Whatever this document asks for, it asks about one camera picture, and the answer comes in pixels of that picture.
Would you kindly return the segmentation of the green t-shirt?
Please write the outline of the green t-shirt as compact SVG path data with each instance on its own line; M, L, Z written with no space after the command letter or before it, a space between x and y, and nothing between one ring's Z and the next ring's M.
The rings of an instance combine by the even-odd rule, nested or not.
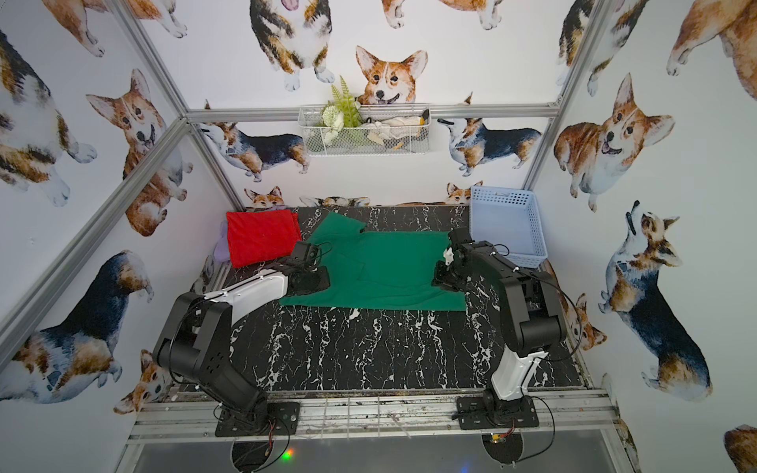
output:
M321 264L330 286L306 296L287 296L280 305L386 309L387 311L464 311L465 296L434 287L436 263L449 238L442 232L376 232L366 224L330 213L308 238L322 244Z

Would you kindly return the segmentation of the light blue plastic basket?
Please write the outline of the light blue plastic basket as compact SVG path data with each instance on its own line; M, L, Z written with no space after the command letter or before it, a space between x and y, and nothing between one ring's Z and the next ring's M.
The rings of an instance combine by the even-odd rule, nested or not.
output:
M531 191L475 185L469 228L473 240L491 242L517 266L535 269L547 259L538 202Z

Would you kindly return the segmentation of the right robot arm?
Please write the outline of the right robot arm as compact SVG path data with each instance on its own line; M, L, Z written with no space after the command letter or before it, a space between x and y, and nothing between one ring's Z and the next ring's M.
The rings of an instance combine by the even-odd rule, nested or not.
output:
M481 281L498 296L505 349L491 387L482 395L482 412L493 423L526 410L528 384L548 352L567 336L559 288L544 272L522 269L494 244L473 240L467 229L449 234L449 247L437 262L432 285L466 292Z

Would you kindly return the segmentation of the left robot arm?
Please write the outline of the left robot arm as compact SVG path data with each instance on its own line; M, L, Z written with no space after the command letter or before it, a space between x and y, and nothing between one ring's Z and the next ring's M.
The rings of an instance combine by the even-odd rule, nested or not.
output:
M328 289L322 257L316 244L297 242L291 255L240 283L204 295L180 295L153 350L155 362L171 376L199 385L248 429L262 431L270 423L267 394L233 366L233 325L286 296Z

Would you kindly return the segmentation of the folded red t-shirt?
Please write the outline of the folded red t-shirt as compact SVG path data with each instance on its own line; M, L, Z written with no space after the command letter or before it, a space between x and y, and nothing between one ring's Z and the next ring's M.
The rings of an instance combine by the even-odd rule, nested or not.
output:
M299 216L290 210L229 212L227 224L234 268L288 256L302 240Z

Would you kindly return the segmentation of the folded lilac t-shirt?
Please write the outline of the folded lilac t-shirt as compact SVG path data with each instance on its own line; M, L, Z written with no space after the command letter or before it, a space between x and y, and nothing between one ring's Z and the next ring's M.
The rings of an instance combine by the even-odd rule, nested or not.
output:
M223 221L220 226L220 236L214 246L213 257L217 262L226 263L231 261L229 241L228 241L228 222Z

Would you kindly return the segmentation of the cream cloth items in basket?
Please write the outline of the cream cloth items in basket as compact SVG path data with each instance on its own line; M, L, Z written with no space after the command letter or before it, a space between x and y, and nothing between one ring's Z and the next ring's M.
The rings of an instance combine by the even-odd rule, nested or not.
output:
M416 144L426 143L429 136L430 111L420 115L398 116L387 120L373 120L360 126L366 138L388 150L412 150Z

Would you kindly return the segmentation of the green fern plant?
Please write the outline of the green fern plant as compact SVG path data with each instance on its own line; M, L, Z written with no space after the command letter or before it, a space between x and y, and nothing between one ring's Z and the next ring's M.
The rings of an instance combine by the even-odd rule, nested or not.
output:
M350 93L346 81L340 77L340 87L331 85L332 101L321 112L323 144L330 146L345 128L357 128L363 124L360 102Z

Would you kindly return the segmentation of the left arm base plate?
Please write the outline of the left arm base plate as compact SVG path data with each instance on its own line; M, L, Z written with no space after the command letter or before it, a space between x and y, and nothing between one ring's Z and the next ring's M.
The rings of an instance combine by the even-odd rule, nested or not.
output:
M263 437L269 435L293 435L297 432L301 404L297 402L273 402L258 404L252 411L238 411L226 405L214 409L217 420L215 436Z

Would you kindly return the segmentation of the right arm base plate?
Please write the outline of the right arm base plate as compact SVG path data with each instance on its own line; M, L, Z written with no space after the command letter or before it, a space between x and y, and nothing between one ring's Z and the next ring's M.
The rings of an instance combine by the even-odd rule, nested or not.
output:
M536 428L539 426L531 397L503 401L492 392L485 391L478 397L459 397L455 402L453 421L459 423L463 431L504 430Z

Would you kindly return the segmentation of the aluminium front rail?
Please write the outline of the aluminium front rail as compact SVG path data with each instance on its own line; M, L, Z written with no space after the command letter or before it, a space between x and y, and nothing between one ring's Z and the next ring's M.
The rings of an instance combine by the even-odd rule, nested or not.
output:
M508 432L602 430L619 420L617 408L603 390L542 391L532 394L539 426L504 430L463 431L451 419L460 393L408 396L300 398L300 419L293 435L273 439L415 438ZM190 441L266 441L263 437L215 436L214 402L150 404L137 416L127 439L140 443Z

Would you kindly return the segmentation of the aluminium frame back bar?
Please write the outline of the aluminium frame back bar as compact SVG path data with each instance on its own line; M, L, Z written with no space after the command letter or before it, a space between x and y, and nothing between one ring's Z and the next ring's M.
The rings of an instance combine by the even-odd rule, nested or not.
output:
M296 122L299 108L212 108L212 110L189 110L185 113L191 123L203 122ZM389 114L409 115L413 112L423 112L428 109L431 116L442 118L484 117L484 118L513 118L513 117L547 117L559 114L560 106L552 104L394 104L393 106L365 106L360 109L361 114Z

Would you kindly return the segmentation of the aluminium frame bar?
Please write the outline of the aluminium frame bar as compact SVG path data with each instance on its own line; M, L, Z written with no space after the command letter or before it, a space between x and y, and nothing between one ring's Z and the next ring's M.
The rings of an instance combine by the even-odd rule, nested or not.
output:
M296 122L299 108L212 108L212 110L189 110L185 113L191 123L203 122ZM423 112L428 109L431 116L442 118L484 117L484 118L513 118L513 117L547 117L559 114L560 106L552 104L394 104L393 106L365 106L360 109L361 114L389 114L409 115L413 112Z
M187 134L188 120L174 120L150 154L124 179L51 266L1 321L1 366L6 367L45 319L71 281L89 261L164 161Z

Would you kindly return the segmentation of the aluminium frame left bar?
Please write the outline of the aluminium frame left bar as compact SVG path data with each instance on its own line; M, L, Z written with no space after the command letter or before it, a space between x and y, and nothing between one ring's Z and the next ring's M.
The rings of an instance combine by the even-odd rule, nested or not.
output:
M124 179L51 266L1 321L1 366L6 367L45 319L71 281L89 261L164 161L187 134L188 120L174 120L150 154Z

